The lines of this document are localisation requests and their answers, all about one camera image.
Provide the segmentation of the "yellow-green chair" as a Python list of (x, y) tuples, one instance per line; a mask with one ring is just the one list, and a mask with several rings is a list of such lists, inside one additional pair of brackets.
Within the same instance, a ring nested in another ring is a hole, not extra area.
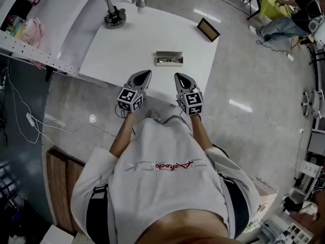
[(277, 0), (262, 0), (259, 18), (264, 16), (271, 20), (276, 20), (281, 17), (290, 16), (290, 11), (287, 7), (280, 7), (276, 4)]

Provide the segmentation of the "white round backpack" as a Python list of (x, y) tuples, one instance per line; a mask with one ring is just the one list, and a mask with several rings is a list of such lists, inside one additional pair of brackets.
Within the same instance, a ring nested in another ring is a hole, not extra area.
[(325, 16), (311, 19), (308, 27), (314, 41), (320, 45), (325, 45)]

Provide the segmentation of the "white metal shelf rack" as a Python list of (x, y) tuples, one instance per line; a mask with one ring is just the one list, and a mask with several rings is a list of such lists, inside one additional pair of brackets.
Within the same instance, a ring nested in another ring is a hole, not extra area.
[[(0, 27), (16, 1), (0, 0)], [(105, 0), (40, 0), (27, 14), (27, 19), (39, 19), (44, 28), (38, 47), (0, 29), (0, 49), (13, 53), (16, 59), (27, 59), (29, 64), (42, 63), (46, 81), (58, 73), (107, 87), (106, 82), (80, 72), (107, 10)]]

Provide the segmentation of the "black eyeglasses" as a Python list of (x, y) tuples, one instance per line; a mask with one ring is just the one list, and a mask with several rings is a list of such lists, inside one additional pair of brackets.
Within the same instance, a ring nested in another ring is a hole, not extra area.
[(158, 57), (157, 58), (157, 63), (177, 63), (181, 64), (182, 59), (181, 58), (172, 58), (172, 57)]

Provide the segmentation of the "case with eyeglasses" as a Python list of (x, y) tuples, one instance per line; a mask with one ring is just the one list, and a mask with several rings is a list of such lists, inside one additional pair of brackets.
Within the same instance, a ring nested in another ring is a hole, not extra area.
[[(181, 64), (177, 64), (177, 63), (162, 63), (162, 64), (160, 64), (160, 63), (157, 63), (157, 58), (158, 57), (181, 58), (182, 63)], [(157, 67), (182, 67), (183, 62), (184, 62), (184, 58), (183, 58), (183, 53), (182, 52), (178, 52), (178, 51), (157, 51), (155, 53), (155, 65)]]

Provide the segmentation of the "white organizer tray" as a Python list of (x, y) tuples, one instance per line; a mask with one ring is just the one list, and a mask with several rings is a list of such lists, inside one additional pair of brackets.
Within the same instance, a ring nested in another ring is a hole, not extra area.
[(261, 231), (267, 237), (268, 244), (308, 244), (314, 237), (312, 232), (286, 213), (265, 220)]

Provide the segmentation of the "person's left forearm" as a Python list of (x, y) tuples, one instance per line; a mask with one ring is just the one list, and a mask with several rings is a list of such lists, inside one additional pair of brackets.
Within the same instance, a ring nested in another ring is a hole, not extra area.
[(117, 136), (115, 137), (109, 152), (116, 158), (120, 158), (122, 153), (129, 145), (135, 120), (135, 114), (128, 113)]

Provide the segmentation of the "pink bag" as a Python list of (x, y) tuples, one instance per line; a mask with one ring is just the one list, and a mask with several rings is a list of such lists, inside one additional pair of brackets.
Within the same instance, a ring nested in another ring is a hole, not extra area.
[(34, 48), (39, 48), (40, 41), (44, 35), (44, 26), (38, 18), (30, 18), (24, 21), (22, 36), (26, 43)]

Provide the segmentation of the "white table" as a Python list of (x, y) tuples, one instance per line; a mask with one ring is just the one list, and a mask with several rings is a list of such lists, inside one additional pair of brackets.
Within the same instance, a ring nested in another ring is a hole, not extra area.
[[(186, 18), (146, 7), (142, 14), (134, 5), (118, 3), (126, 10), (126, 23), (117, 29), (101, 25), (81, 65), (79, 73), (113, 85), (124, 86), (129, 77), (151, 70), (146, 94), (176, 104), (174, 74), (192, 77), (204, 92), (213, 65), (218, 40), (211, 42)], [(157, 67), (158, 51), (182, 52), (181, 67)]]

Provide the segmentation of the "person's right forearm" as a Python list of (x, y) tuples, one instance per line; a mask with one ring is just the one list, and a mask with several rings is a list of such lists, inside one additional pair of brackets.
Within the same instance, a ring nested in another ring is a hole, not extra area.
[(208, 134), (202, 124), (201, 118), (199, 115), (190, 116), (192, 133), (194, 139), (197, 141), (199, 146), (203, 149), (209, 149), (213, 147), (211, 140), (208, 137)]

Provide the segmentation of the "cardboard box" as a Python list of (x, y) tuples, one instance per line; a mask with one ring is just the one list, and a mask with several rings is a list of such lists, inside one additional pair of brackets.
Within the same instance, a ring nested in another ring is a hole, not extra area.
[(253, 179), (252, 181), (259, 193), (259, 204), (255, 217), (249, 223), (248, 228), (250, 230), (260, 227), (264, 215), (278, 195), (278, 192), (265, 182), (258, 179)]

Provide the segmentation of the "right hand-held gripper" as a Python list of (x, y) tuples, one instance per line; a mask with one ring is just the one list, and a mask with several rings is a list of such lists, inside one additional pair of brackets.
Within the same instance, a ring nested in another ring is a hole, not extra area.
[(188, 116), (201, 114), (204, 103), (203, 95), (195, 80), (183, 73), (175, 73), (174, 79), (177, 90), (177, 102), (181, 109)]

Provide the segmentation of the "white swivel chair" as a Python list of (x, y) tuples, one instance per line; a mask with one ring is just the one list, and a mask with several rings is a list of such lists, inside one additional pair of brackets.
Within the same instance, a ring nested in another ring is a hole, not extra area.
[(319, 130), (320, 121), (325, 120), (325, 93), (323, 90), (308, 91), (304, 89), (301, 108), (305, 118), (311, 114), (315, 119), (313, 130)]

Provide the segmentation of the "white box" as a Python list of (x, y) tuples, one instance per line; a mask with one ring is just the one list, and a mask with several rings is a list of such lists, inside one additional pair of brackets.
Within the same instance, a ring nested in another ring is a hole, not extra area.
[(71, 234), (51, 225), (40, 244), (72, 244), (73, 241), (74, 237)]

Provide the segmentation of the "silver desk lamp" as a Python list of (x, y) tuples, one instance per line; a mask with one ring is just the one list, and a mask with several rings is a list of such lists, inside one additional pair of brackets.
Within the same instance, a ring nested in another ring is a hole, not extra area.
[[(146, 0), (119, 0), (135, 4), (137, 13), (143, 14), (144, 8), (147, 6)], [(108, 7), (108, 14), (104, 17), (105, 27), (108, 29), (117, 29), (126, 23), (126, 12), (124, 8), (118, 9), (112, 4), (111, 0), (105, 0)]]

